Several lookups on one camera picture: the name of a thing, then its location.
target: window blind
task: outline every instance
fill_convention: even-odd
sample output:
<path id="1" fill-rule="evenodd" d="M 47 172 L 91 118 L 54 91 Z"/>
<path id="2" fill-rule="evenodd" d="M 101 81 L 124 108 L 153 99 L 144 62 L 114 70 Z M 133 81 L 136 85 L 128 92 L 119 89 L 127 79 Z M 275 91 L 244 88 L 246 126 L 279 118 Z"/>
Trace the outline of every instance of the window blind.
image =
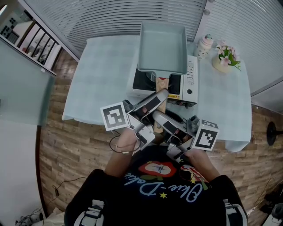
<path id="1" fill-rule="evenodd" d="M 236 47 L 252 94 L 283 76 L 283 7 L 278 0 L 216 0 L 204 34 Z"/>
<path id="2" fill-rule="evenodd" d="M 88 38 L 139 35 L 144 20 L 179 23 L 193 41 L 206 0 L 25 0 L 75 54 Z"/>

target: flower vase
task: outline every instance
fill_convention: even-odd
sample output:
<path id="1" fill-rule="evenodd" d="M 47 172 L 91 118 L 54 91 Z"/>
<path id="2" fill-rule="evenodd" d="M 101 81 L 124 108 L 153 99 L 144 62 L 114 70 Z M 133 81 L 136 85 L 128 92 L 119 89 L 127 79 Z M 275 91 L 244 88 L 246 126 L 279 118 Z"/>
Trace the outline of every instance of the flower vase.
<path id="1" fill-rule="evenodd" d="M 225 74 L 230 73 L 231 69 L 232 69 L 232 66 L 229 66 L 229 65 L 224 66 L 224 65 L 220 64 L 220 59 L 219 59 L 218 54 L 212 58 L 212 66 L 214 68 L 216 68 L 217 70 L 219 70 L 220 72 L 223 72 Z"/>

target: person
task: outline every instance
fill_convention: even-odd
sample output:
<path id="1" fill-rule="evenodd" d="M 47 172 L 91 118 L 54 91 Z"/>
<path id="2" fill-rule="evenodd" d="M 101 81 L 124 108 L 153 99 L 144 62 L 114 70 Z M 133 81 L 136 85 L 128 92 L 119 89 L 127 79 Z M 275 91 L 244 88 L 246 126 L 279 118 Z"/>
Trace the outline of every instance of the person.
<path id="1" fill-rule="evenodd" d="M 67 206 L 66 226 L 222 226 L 229 225 L 227 209 L 239 206 L 243 211 L 233 182 L 220 175 L 205 151 L 190 150 L 179 163 L 166 155 L 166 146 L 148 146 L 134 155 L 119 153 L 133 151 L 136 141 L 135 131 L 124 129 L 116 144 L 118 153 L 113 152 L 104 171 L 88 176 Z M 96 209 L 100 222 L 83 221 Z M 245 220 L 234 218 L 234 225 L 245 225 Z"/>

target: wooden floor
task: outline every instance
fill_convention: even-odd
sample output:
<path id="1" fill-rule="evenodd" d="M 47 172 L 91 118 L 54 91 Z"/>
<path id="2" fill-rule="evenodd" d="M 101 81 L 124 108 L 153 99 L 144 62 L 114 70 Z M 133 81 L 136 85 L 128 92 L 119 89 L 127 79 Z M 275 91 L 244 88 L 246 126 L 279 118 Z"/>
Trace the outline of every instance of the wooden floor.
<path id="1" fill-rule="evenodd" d="M 40 176 L 46 204 L 55 197 L 53 185 L 57 187 L 63 180 L 87 177 L 94 169 L 104 169 L 111 155 L 108 142 L 113 134 L 104 127 L 61 119 L 76 66 L 77 62 L 65 51 L 55 65 L 56 82 L 47 126 L 42 129 L 40 139 Z M 282 129 L 283 116 L 253 106 L 252 139 L 245 150 L 230 153 L 224 143 L 217 143 L 210 153 L 216 167 L 234 182 L 246 211 L 254 206 L 269 178 L 273 177 L 276 183 L 283 179 L 283 136 L 274 146 L 268 146 L 265 133 L 270 121 Z M 59 197 L 48 205 L 48 212 L 55 207 L 64 211 L 83 182 L 84 179 L 79 179 L 64 183 L 59 188 Z M 274 185 L 271 180 L 267 192 Z M 249 225 L 261 225 L 265 218 L 266 214 L 257 208 L 249 216 Z"/>

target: light blue tray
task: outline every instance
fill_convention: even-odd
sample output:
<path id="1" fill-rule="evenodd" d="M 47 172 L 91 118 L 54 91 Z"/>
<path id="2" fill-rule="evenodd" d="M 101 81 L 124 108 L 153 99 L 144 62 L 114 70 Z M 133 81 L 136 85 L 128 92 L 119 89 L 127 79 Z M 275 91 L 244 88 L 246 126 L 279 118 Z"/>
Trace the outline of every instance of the light blue tray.
<path id="1" fill-rule="evenodd" d="M 153 72 L 156 77 L 187 73 L 187 38 L 182 25 L 143 22 L 138 70 Z"/>

